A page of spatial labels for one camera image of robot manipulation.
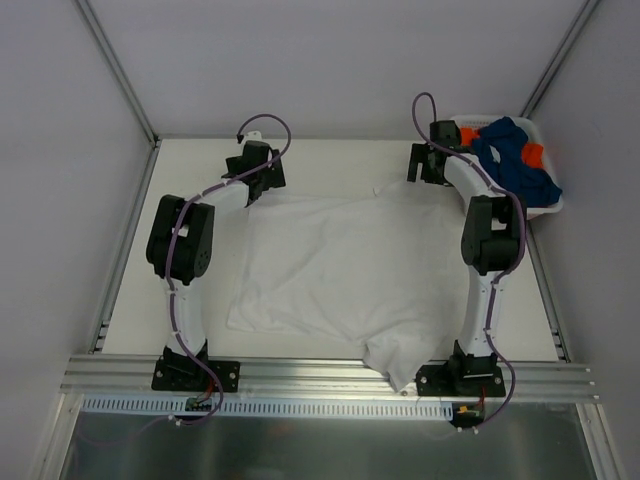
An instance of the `blue cloth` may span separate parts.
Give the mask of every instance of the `blue cloth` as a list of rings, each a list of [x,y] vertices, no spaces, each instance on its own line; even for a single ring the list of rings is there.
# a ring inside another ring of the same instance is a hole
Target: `blue cloth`
[[[471,142],[480,164],[498,185],[522,195],[527,207],[547,207],[557,203],[562,194],[547,172],[532,168],[522,161],[522,147],[529,141],[527,134],[509,117],[502,117],[478,131],[480,138]],[[491,148],[500,154],[500,163],[493,159]]]

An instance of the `aluminum frame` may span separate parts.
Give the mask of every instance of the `aluminum frame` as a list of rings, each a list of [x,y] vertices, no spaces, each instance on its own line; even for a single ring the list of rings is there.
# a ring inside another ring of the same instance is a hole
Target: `aluminum frame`
[[[531,263],[533,264],[533,271],[536,275],[536,281],[538,282],[538,289],[540,290],[540,296],[542,297],[542,305],[544,306],[545,313],[547,314],[547,320],[549,321],[549,328],[551,329],[551,335],[554,338],[556,349],[558,352],[558,359],[566,362],[570,362],[572,358],[571,343],[563,334],[565,330],[564,322],[558,314],[556,308],[556,301],[553,297],[553,290],[549,285],[549,280],[544,269],[544,262],[542,255],[536,242],[533,226],[531,222],[527,225],[527,247],[529,248],[529,256],[531,257]]]
[[[109,322],[111,320],[111,314],[116,304],[118,297],[118,291],[120,290],[120,284],[122,283],[122,277],[124,276],[124,270],[127,266],[127,259],[129,258],[129,252],[133,245],[133,238],[138,227],[138,221],[140,220],[140,214],[142,213],[142,207],[144,206],[144,200],[149,190],[149,184],[151,183],[151,176],[156,166],[156,160],[158,159],[158,153],[162,141],[159,140],[155,143],[154,148],[149,152],[147,162],[138,184],[137,193],[131,207],[127,225],[124,230],[122,239],[118,246],[115,262],[109,273],[109,281],[106,285],[104,292],[100,297],[97,317],[94,320],[95,326],[93,328],[93,336],[91,337],[87,351],[94,352],[102,349],[102,343],[106,337],[107,329],[109,328]]]
[[[74,355],[62,382],[63,393],[151,393],[157,357],[149,355]],[[387,376],[360,360],[238,359],[242,366],[240,397],[281,399],[406,400],[418,399],[415,384],[400,393]],[[431,362],[433,365],[442,362]],[[593,404],[600,399],[586,365],[554,362],[514,362],[514,402]],[[503,367],[505,386],[511,374]],[[435,397],[429,400],[473,401],[475,398]],[[487,399],[502,402],[503,399]]]
[[[553,84],[553,81],[558,76],[561,68],[569,58],[569,54],[576,46],[578,39],[584,32],[585,28],[593,18],[593,14],[600,6],[602,0],[585,0],[580,10],[574,17],[571,25],[567,29],[567,32],[560,40],[560,44],[556,48],[551,57],[551,60],[547,64],[544,72],[540,76],[538,83],[536,84],[533,92],[529,95],[527,103],[522,108],[520,113],[521,117],[531,118],[531,116],[538,109],[544,97],[547,95],[549,88]]]
[[[602,405],[576,405],[598,480],[628,480]]]
[[[39,458],[36,458],[29,478],[38,480],[60,478],[83,398],[84,395],[81,393],[60,396],[53,426],[48,435],[47,447],[41,452]]]
[[[85,25],[89,29],[93,40],[102,55],[105,63],[111,70],[113,78],[115,82],[118,84],[120,91],[124,95],[125,100],[127,101],[133,115],[136,117],[140,128],[144,132],[149,143],[154,145],[158,140],[158,135],[156,135],[151,122],[149,121],[149,117],[147,117],[140,100],[138,100],[138,96],[129,81],[129,77],[127,76],[118,56],[116,55],[107,34],[102,28],[100,24],[100,20],[98,20],[98,16],[96,15],[95,10],[91,6],[91,2],[89,0],[72,0],[73,4],[78,9],[78,13],[82,20],[85,22]]]

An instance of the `white basket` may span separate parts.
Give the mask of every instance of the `white basket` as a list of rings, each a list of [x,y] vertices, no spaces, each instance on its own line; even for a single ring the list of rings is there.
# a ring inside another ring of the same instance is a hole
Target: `white basket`
[[[473,128],[473,129],[477,130],[478,128],[486,127],[490,123],[493,123],[493,122],[495,122],[496,120],[498,120],[498,119],[500,119],[502,117],[503,117],[503,115],[500,115],[500,116],[496,116],[496,115],[456,115],[454,117],[451,117],[451,120],[456,122],[456,125],[458,125],[458,127],[467,127],[467,128]],[[522,118],[522,117],[511,117],[511,119],[513,120],[513,123],[515,123],[517,126],[522,128],[526,132],[527,136],[529,137],[529,142],[538,143],[538,144],[544,146],[544,142],[542,141],[542,137],[540,136],[540,132],[538,131],[538,128],[535,126],[535,124],[531,120],[529,120],[527,118]],[[544,149],[544,152],[542,153],[542,165],[544,166],[544,169],[549,174],[551,179],[557,185],[558,184],[558,179],[556,178],[556,172],[553,169],[553,163],[551,163],[551,159],[549,158],[549,155],[547,155],[547,149],[546,148]],[[558,200],[558,203],[555,203],[553,205],[549,205],[548,207],[545,207],[545,208],[529,208],[529,209],[527,209],[527,218],[532,219],[534,217],[537,217],[538,215],[542,215],[543,213],[556,213],[556,212],[559,212],[562,209],[563,205],[564,205],[564,202],[562,200],[562,195],[561,195],[560,196],[560,200]]]

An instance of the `white enclosure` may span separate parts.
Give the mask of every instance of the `white enclosure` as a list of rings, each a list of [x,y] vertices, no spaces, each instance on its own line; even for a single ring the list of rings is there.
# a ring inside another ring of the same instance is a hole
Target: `white enclosure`
[[[638,18],[635,0],[5,2],[0,477],[62,471],[71,431],[60,425],[68,418],[73,428],[78,412],[61,405],[86,393],[69,387],[69,370],[88,375],[78,355],[160,355],[168,326],[164,318],[162,329],[154,325],[166,308],[143,256],[155,206],[165,193],[214,183],[236,153],[231,137],[242,121],[270,112],[289,123],[291,161],[302,158],[285,163],[293,190],[364,197],[376,182],[406,175],[417,138],[411,100],[428,90],[441,119],[526,116],[541,130],[564,208],[530,222],[527,257],[505,301],[517,319],[501,326],[498,342],[509,359],[543,362],[567,378],[572,364],[586,365],[595,396],[567,403],[580,407],[594,475],[624,479],[626,469],[640,478]],[[420,119],[431,121],[428,107]],[[388,158],[395,163],[383,165]],[[368,176],[358,174],[369,165]],[[226,240],[236,248],[242,238]],[[237,273],[229,258],[217,281]],[[362,356],[342,344],[292,347],[225,331],[230,292],[226,285],[206,307],[217,315],[210,343],[220,355]],[[302,365],[315,379],[313,365]],[[387,400],[400,395],[383,378],[366,381]],[[558,401],[544,381],[535,396],[536,381],[525,373],[516,401]]]

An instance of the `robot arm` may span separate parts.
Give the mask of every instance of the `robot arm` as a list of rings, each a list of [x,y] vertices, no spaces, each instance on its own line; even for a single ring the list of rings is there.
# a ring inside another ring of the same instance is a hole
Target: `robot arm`
[[[229,173],[225,178],[235,178],[254,170],[279,154],[262,141],[259,132],[250,132],[239,138],[239,142],[242,154],[226,160]],[[179,333],[184,348],[178,342],[176,332],[171,332],[163,354],[156,363],[152,383],[154,390],[202,391],[203,384],[206,388],[206,373],[189,358],[184,349],[201,362],[207,362],[200,277],[205,274],[212,259],[214,216],[220,218],[248,207],[264,191],[284,186],[282,163],[276,161],[267,168],[245,176],[242,181],[229,183],[205,195],[197,203],[190,204],[172,253],[169,272],[171,287],[166,280],[166,262],[174,226],[187,200],[173,195],[165,195],[160,200],[147,243],[146,257],[164,285],[168,309],[173,312],[175,319],[174,330]]]
[[[456,153],[469,153],[460,146],[460,131],[452,121],[431,124],[431,142]],[[511,198],[477,165],[450,156],[430,144],[414,144],[408,181],[420,178],[427,183],[450,185],[462,196],[467,211],[461,241],[462,258],[469,267],[469,295],[463,328],[454,351],[442,366],[424,366],[418,393],[424,396],[505,395],[497,355],[489,344],[495,342],[502,295],[508,273],[518,262],[521,242],[518,212]]]

